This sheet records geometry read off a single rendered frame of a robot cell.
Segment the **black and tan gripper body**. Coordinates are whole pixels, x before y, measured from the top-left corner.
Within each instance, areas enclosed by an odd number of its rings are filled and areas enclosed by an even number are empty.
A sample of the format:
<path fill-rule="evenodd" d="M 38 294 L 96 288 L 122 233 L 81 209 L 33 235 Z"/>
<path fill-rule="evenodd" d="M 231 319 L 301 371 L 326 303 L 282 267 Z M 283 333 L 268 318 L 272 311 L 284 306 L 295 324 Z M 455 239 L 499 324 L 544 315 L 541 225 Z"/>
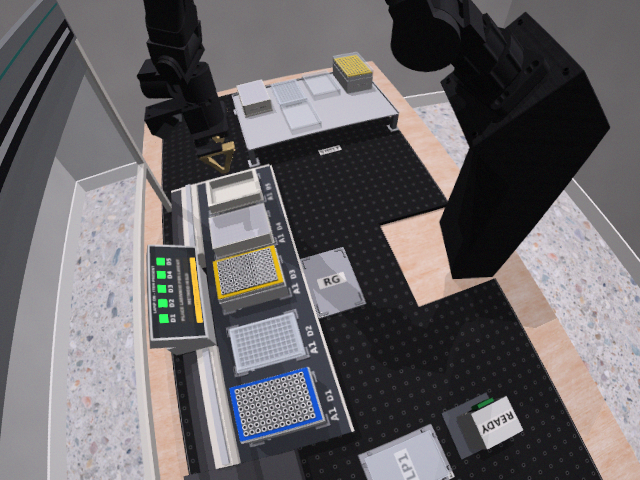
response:
<path fill-rule="evenodd" d="M 187 101 L 186 103 L 189 106 L 202 106 L 210 127 L 209 130 L 193 134 L 197 156 L 203 157 L 223 151 L 221 142 L 211 145 L 207 145 L 207 143 L 209 143 L 209 138 L 216 136 L 224 138 L 230 135 L 228 127 L 230 122 L 227 112 L 227 106 L 224 101 L 219 101 L 219 97 L 216 92 L 211 98 L 208 99 L 207 103 L 203 102 L 199 103 L 198 105 L 196 105 L 196 103 L 189 103 Z"/>

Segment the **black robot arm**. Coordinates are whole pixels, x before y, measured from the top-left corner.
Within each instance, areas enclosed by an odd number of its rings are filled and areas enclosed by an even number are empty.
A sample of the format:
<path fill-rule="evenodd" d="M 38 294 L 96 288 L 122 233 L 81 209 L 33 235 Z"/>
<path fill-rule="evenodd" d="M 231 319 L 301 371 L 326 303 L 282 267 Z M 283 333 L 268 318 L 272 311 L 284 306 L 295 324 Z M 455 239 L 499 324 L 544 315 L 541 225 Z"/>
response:
<path fill-rule="evenodd" d="M 205 48 L 194 1 L 143 1 L 151 59 L 137 74 L 142 93 L 150 99 L 176 98 L 147 106 L 146 125 L 166 140 L 181 124 L 182 113 L 191 134 L 209 130 L 202 106 L 186 104 L 207 103 L 216 92 L 208 63 L 200 61 Z M 453 62 L 453 79 L 498 116 L 508 114 L 550 69 L 543 56 L 522 47 L 472 0 L 385 2 L 393 19 L 396 60 L 419 72 Z"/>

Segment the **blue tip rack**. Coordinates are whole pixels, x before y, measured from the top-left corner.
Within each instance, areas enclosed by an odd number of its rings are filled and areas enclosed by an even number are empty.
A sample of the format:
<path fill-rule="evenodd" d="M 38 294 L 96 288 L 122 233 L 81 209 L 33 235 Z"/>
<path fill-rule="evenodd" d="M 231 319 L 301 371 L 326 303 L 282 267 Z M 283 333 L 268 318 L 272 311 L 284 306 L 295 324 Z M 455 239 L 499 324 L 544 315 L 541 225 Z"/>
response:
<path fill-rule="evenodd" d="M 229 389 L 242 444 L 325 422 L 309 367 Z"/>

